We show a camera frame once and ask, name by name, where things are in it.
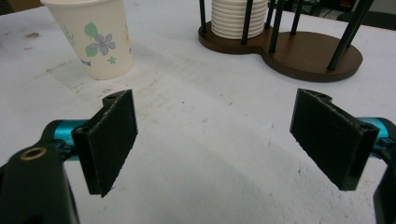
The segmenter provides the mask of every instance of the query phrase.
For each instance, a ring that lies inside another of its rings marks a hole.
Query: white paper cup
[[[228,39],[241,39],[245,23],[247,0],[213,0],[212,32]],[[262,33],[267,1],[253,1],[247,38]]]
[[[125,75],[134,65],[122,0],[41,0],[95,79]]]

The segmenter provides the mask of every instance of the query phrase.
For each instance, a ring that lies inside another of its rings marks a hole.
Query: wooden base
[[[345,50],[334,71],[327,69],[339,39],[309,32],[279,33],[276,52],[269,53],[272,29],[264,29],[258,36],[247,40],[231,40],[219,37],[211,31],[211,22],[206,23],[206,33],[198,31],[202,45],[221,53],[257,53],[277,72],[306,81],[333,82],[353,76],[363,60],[361,53],[353,46]]]

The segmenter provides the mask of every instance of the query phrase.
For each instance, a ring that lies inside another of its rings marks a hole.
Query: purple flower print
[[[113,38],[112,34],[106,36],[106,39],[103,38],[102,35],[97,35],[94,39],[97,43],[91,43],[88,48],[89,49],[99,49],[103,56],[108,54],[108,49],[115,49],[116,44],[111,42]]]

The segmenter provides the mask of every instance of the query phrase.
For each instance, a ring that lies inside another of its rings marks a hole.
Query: screw hole
[[[37,158],[40,158],[44,154],[46,154],[47,149],[44,147],[34,147],[24,151],[21,155],[21,160],[23,161],[31,161]]]

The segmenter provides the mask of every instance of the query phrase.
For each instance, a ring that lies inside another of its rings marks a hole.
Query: white table
[[[103,97],[133,89],[139,135],[114,189],[89,195],[78,162],[65,163],[82,223],[375,223],[385,163],[369,159],[358,189],[339,191],[290,122],[298,88],[332,96],[353,116],[396,121],[395,32],[362,26],[358,73],[320,84],[280,75],[259,55],[204,48],[198,1],[125,6],[134,68],[108,81],[88,77],[45,7],[0,17],[1,164],[50,121],[89,119]],[[284,13],[281,32],[292,16]],[[346,26],[302,16],[299,31],[341,37]]]

